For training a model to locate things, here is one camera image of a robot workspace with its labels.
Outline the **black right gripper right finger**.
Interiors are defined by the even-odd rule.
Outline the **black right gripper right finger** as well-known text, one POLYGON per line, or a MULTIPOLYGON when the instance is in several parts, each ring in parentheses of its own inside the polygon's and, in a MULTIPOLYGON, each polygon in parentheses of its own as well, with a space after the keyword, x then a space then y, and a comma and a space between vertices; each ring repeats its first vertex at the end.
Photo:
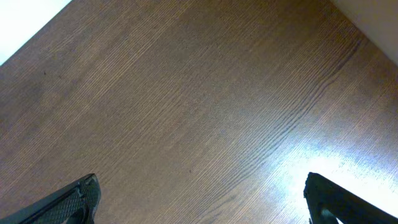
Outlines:
POLYGON ((396 217, 317 173, 308 174, 303 195, 311 224, 397 223, 396 217))

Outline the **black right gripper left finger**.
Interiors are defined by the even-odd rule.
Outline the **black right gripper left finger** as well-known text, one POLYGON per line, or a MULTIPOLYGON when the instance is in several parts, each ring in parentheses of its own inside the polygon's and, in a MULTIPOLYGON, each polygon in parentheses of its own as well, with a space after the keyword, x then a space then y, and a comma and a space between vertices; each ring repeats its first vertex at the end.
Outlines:
POLYGON ((95 174, 88 174, 6 218, 1 224, 94 224, 101 199, 95 174))

